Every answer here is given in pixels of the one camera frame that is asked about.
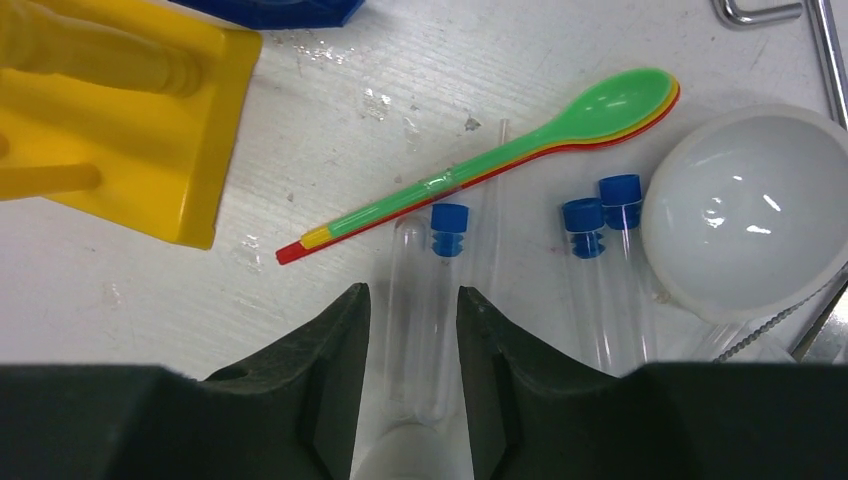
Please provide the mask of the yellow test tube rack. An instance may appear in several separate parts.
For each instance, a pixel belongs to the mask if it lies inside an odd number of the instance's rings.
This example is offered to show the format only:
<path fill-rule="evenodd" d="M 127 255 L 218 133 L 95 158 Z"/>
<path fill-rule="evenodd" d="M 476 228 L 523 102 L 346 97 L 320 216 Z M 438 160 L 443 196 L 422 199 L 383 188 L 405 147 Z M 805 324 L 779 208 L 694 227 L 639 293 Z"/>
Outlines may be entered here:
<path fill-rule="evenodd" d="M 149 1 L 1 5 L 1 197 L 209 249 L 261 35 Z"/>

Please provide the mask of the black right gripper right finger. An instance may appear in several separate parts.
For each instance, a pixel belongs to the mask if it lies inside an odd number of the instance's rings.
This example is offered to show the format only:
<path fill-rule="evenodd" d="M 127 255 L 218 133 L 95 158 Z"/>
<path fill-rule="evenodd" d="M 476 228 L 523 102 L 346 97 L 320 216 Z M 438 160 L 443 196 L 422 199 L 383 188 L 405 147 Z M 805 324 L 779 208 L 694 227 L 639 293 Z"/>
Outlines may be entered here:
<path fill-rule="evenodd" d="M 458 292 L 478 479 L 843 479 L 847 370 L 646 364 L 616 378 Z"/>

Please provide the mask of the clear glass test tube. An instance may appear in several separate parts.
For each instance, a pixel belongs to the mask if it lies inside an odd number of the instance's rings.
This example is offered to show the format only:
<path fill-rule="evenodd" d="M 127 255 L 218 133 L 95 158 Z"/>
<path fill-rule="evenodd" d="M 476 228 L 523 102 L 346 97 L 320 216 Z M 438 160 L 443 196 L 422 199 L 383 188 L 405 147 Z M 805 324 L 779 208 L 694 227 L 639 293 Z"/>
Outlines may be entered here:
<path fill-rule="evenodd" d="M 383 407 L 394 420 L 436 425 L 449 415 L 452 341 L 450 263 L 431 249 L 420 216 L 395 223 L 383 366 Z"/>

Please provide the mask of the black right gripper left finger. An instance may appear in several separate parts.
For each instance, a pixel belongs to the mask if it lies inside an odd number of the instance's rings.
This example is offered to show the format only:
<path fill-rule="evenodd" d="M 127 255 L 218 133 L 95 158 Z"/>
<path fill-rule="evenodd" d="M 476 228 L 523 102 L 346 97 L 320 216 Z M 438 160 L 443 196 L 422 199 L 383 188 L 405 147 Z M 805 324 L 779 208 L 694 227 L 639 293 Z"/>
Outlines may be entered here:
<path fill-rule="evenodd" d="M 157 365 L 5 365 L 5 479 L 346 479 L 371 301 L 314 319 L 205 380 Z"/>

